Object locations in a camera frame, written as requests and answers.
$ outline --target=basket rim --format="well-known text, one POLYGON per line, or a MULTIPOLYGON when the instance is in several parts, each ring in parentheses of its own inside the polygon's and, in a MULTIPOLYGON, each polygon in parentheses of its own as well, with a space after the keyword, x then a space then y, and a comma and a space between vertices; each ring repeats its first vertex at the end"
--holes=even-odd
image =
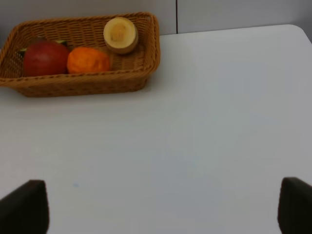
POLYGON ((103 81, 103 80, 112 80, 109 76, 115 75, 114 80, 120 80, 120 79, 127 79, 125 77, 126 74, 131 74, 131 76, 148 76, 153 71, 157 69, 157 67, 160 64, 160 42, 159 42, 159 24, 158 20, 155 15, 153 15, 150 12, 135 12, 135 13, 128 13, 128 14, 111 14, 111 15, 105 15, 105 16, 90 16, 90 17, 62 17, 62 18, 52 18, 52 19, 39 19, 39 20, 30 20, 25 21, 13 28, 11 31, 9 37, 7 38, 2 50, 0 51, 0 69, 3 64, 3 61, 8 53, 8 49, 10 48, 11 44, 13 43, 14 37, 17 36, 18 31, 20 28, 32 25, 32 24, 38 24, 42 22, 58 22, 58 21, 77 21, 77 20, 94 20, 94 19, 107 19, 107 18, 115 18, 115 17, 136 17, 136 16, 145 16, 150 17, 152 22, 151 25, 154 25, 154 36, 156 38, 155 40, 155 46, 156 47, 156 54, 153 61, 150 62, 147 66, 144 66, 140 69, 132 69, 132 70, 116 70, 116 71, 107 71, 107 72, 97 72, 97 73, 81 73, 81 74, 60 74, 60 75, 47 75, 47 76, 38 76, 38 77, 16 77, 16 78, 2 78, 0 77, 0 86, 7 86, 7 87, 24 87, 25 85, 31 86, 31 85, 38 85, 40 80, 44 84, 61 84, 61 83, 77 83, 79 82, 76 79, 73 79, 75 77, 84 77, 84 79, 81 82, 88 82, 88 81, 103 81))

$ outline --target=apple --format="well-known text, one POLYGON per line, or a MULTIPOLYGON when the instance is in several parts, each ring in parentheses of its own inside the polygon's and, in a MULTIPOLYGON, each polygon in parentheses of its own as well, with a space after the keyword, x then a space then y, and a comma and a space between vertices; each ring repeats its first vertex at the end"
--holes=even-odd
POLYGON ((28 77, 58 75, 67 72, 69 50, 55 41, 31 44, 24 56, 24 72, 28 77))

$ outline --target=white wall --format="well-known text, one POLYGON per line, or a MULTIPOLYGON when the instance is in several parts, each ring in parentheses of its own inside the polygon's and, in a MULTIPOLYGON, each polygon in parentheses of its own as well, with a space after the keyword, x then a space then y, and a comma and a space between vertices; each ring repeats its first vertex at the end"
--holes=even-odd
POLYGON ((312 39, 312 0, 178 0, 179 33, 285 23, 312 39))
POLYGON ((176 0, 1 0, 0 47, 12 28, 26 20, 150 11, 161 34, 176 33, 176 0))

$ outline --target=wicker basket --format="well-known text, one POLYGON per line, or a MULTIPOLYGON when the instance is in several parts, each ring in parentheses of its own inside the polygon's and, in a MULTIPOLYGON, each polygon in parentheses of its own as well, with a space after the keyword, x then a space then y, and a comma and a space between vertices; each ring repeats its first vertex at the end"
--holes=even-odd
POLYGON ((159 63, 159 25, 150 13, 28 21, 12 30, 0 53, 0 86, 15 89, 27 97, 132 92, 145 86, 159 63), (104 42, 104 26, 115 17, 130 19, 138 30, 138 46, 125 56, 112 53, 104 42), (89 46, 102 50, 110 56, 112 71, 25 77, 18 51, 37 36, 67 40, 70 47, 89 46))

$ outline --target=black object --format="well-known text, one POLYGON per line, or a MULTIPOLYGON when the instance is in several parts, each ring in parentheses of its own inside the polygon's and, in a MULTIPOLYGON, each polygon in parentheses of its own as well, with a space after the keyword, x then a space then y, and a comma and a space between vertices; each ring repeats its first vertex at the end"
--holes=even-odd
POLYGON ((312 234, 312 187, 295 177, 284 178, 277 219, 282 234, 312 234))
POLYGON ((44 181, 30 180, 0 200, 0 234, 46 234, 48 228, 44 181))

